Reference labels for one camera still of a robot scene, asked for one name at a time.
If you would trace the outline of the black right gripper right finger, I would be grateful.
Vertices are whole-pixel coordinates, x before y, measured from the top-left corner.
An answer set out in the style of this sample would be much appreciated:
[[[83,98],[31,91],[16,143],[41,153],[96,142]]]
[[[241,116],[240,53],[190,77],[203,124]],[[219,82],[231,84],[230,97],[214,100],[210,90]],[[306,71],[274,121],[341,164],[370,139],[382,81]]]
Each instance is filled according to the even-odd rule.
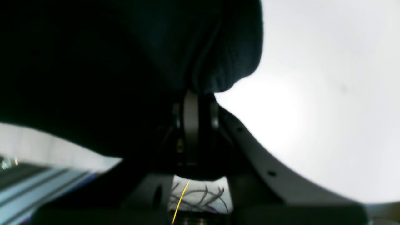
[[[233,225],[367,225],[364,207],[294,172],[269,153],[238,118],[216,102],[211,125],[235,160],[227,176]]]

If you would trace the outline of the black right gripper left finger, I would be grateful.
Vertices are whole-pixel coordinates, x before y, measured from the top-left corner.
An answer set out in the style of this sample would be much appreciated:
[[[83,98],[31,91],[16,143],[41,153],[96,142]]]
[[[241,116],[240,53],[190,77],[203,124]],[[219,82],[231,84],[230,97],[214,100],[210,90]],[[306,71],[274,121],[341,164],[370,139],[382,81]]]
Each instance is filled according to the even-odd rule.
[[[106,174],[40,207],[33,225],[164,225],[174,174],[199,165],[199,96],[187,91],[172,122],[151,138],[150,156],[124,159]]]

